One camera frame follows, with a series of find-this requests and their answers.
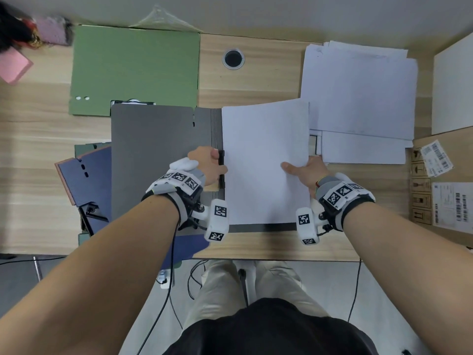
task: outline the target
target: pink box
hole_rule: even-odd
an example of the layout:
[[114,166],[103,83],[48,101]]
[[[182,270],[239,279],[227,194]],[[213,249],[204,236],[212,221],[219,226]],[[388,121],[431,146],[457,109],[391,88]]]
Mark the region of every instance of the pink box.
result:
[[0,77],[11,85],[15,84],[32,65],[29,59],[13,47],[0,53]]

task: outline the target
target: gray folder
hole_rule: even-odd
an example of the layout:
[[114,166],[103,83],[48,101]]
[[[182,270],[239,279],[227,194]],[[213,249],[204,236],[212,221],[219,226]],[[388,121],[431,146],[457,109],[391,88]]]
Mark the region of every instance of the gray folder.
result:
[[[112,117],[112,218],[138,204],[146,189],[198,146],[223,148],[222,110],[179,106],[115,104]],[[201,202],[225,199],[225,192],[203,192]],[[230,232],[294,230],[295,223],[232,225]],[[201,234],[184,229],[178,234]]]

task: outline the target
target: barcode sticker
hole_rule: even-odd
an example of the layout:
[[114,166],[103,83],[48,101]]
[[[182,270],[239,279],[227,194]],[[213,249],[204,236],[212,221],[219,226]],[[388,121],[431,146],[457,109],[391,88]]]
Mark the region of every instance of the barcode sticker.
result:
[[438,177],[453,169],[452,162],[438,140],[422,147],[421,154],[429,177]]
[[473,234],[473,183],[432,183],[432,208],[434,226]]

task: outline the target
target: gray floor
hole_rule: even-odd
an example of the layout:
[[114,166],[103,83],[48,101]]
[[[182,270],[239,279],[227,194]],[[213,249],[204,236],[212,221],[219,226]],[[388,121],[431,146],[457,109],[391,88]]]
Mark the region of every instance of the gray floor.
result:
[[[16,260],[31,259],[21,256]],[[46,275],[60,260],[41,262],[43,274]],[[187,278],[195,260],[183,262],[175,270],[175,286],[171,299],[181,323],[192,306],[187,293]],[[355,292],[358,263],[343,262],[289,262],[299,273],[307,292],[316,299],[328,313],[336,318],[347,319]],[[247,270],[249,301],[255,300],[254,267],[252,262],[237,261],[237,267]],[[203,267],[194,273],[200,280]],[[37,283],[32,262],[7,264],[0,266],[0,316],[7,312]],[[191,281],[191,291],[196,295],[199,286]],[[121,355],[135,354],[148,330],[154,322],[166,297],[166,290],[155,284],[143,310],[133,325],[121,349]],[[429,350],[422,344],[405,319],[389,301],[368,269],[362,265],[358,296],[352,314],[355,326],[367,333],[374,341],[381,355],[399,355],[408,349],[412,355],[429,355]],[[156,355],[179,338],[181,329],[168,303],[163,314],[148,339],[143,355]]]

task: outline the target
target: wrist-mounted device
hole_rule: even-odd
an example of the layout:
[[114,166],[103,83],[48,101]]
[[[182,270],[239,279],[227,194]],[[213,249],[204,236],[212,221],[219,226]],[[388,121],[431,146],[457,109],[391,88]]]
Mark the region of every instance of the wrist-mounted device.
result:
[[[187,227],[201,228],[208,241],[220,242],[229,228],[227,202],[214,199],[210,207],[200,203],[205,175],[197,169],[198,165],[198,161],[187,157],[171,163],[166,174],[149,186],[141,201],[152,195],[167,197],[179,211],[179,231]],[[200,220],[206,222],[207,227],[202,226]]]
[[326,176],[317,182],[316,200],[322,205],[323,212],[314,214],[311,208],[299,208],[296,211],[296,226],[299,238],[304,245],[317,244],[319,236],[332,229],[343,231],[346,215],[364,202],[375,202],[375,196],[356,184],[343,173]]

